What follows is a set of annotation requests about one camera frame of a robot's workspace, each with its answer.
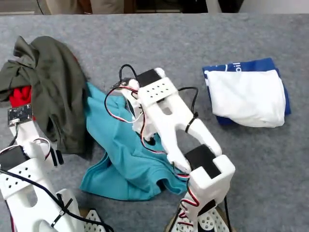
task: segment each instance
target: teal shirt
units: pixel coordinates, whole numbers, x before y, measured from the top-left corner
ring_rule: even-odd
[[[174,173],[165,154],[145,149],[132,124],[111,117],[105,110],[106,94],[87,83],[89,95],[85,107],[86,127],[91,136],[105,149],[103,159],[89,168],[80,189],[117,200],[148,200],[161,192],[158,182],[169,191],[181,194],[186,190],[185,180]],[[132,120],[122,96],[109,96],[107,106],[116,116]],[[163,150],[160,137],[149,148]]]

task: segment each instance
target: white 3d-printed part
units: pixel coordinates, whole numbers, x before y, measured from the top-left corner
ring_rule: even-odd
[[[201,228],[206,232],[229,232],[228,226],[225,224],[224,220],[216,209],[212,209],[200,215],[197,219]],[[198,232],[197,228],[193,229],[192,226],[178,224],[178,222],[192,223],[188,218],[180,218],[177,216],[177,219],[170,232]]]
[[[86,219],[101,222],[101,219],[95,210],[90,210]],[[86,222],[84,223],[84,230],[85,232],[106,232],[103,226],[98,226]]]

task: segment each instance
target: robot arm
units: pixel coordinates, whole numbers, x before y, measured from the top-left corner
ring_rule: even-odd
[[[204,123],[195,118],[161,68],[142,73],[128,85],[138,91],[137,98],[131,98],[127,90],[122,90],[123,95],[130,101],[135,115],[140,113],[141,105],[147,118],[145,139],[157,132],[169,162],[189,174],[188,193],[181,201],[178,223],[197,228],[198,217],[224,200],[235,166],[222,155],[217,141]],[[137,120],[133,129],[140,132],[140,128],[141,122]],[[201,146],[184,155],[177,145],[176,130],[186,131],[198,139]]]
[[[31,120],[15,126],[18,127],[16,131],[19,131],[16,138],[18,145],[0,152],[0,190],[12,215],[14,227],[17,229],[14,231],[105,232],[102,226],[104,223],[100,222],[95,210],[91,210],[86,218],[81,218],[73,193],[69,189],[57,192],[54,190],[45,172],[46,169],[51,168],[53,162],[51,157],[46,159],[46,152],[43,151],[41,144],[35,142],[42,138],[39,138],[34,122]],[[9,156],[14,157],[14,163],[18,160],[19,164],[12,167],[11,163],[6,161],[10,159]],[[53,199],[42,188],[45,188]],[[32,204],[29,197],[36,198],[36,203]],[[63,208],[66,208],[70,215],[65,213]],[[96,221],[96,224],[85,223],[85,221]]]

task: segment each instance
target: gray carpet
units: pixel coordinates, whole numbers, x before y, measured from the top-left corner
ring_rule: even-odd
[[[239,232],[305,232],[309,227],[309,15],[98,15],[0,18],[0,60],[12,58],[18,35],[28,42],[50,35],[69,45],[91,81],[108,90],[119,67],[137,72],[162,67],[177,87],[198,86],[197,110],[234,165],[228,194],[232,224]],[[211,114],[203,65],[272,57],[290,94],[292,115],[274,129],[220,127]],[[182,95],[190,104],[193,94]],[[0,147],[12,136],[0,109]],[[196,146],[183,134],[183,151]],[[120,202],[79,191],[92,161],[70,155],[52,173],[55,189],[70,188],[80,204],[95,207],[117,232],[160,232],[180,196],[164,192],[147,202]],[[0,203],[0,231],[10,230]]]

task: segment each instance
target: white cloth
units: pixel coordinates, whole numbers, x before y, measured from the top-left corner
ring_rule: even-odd
[[[248,127],[284,124],[285,95],[276,70],[207,73],[212,112]]]

